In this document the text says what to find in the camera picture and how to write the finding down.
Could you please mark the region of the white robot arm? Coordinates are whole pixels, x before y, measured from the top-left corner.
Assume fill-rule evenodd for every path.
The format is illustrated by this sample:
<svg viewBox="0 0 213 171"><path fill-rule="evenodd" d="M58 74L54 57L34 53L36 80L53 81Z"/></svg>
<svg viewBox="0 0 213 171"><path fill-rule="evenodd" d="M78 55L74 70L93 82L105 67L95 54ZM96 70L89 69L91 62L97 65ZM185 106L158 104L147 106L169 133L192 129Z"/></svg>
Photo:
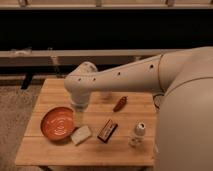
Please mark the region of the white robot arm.
<svg viewBox="0 0 213 171"><path fill-rule="evenodd" d="M64 81L75 110L94 91L161 93L154 171L213 171L213 46L181 50L99 72L84 62Z"/></svg>

